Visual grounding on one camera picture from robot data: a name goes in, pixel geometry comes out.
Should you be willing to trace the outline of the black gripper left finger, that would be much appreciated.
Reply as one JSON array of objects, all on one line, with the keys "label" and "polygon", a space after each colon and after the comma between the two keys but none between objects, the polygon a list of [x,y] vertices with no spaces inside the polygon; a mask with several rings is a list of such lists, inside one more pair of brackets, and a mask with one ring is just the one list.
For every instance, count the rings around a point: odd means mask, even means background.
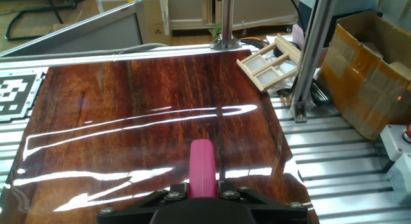
[{"label": "black gripper left finger", "polygon": [[169,190],[160,189],[125,207],[106,207],[96,215],[97,224],[150,223],[155,212],[166,205],[188,199],[188,183],[173,184]]}]

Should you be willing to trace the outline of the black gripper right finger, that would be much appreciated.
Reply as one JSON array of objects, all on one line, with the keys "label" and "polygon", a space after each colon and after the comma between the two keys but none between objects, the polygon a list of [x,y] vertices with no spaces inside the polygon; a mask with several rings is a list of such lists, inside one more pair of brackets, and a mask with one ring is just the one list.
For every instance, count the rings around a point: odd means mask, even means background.
[{"label": "black gripper right finger", "polygon": [[248,187],[236,189],[231,182],[218,181],[218,198],[249,211],[255,223],[308,223],[308,208],[299,202],[282,204]]}]

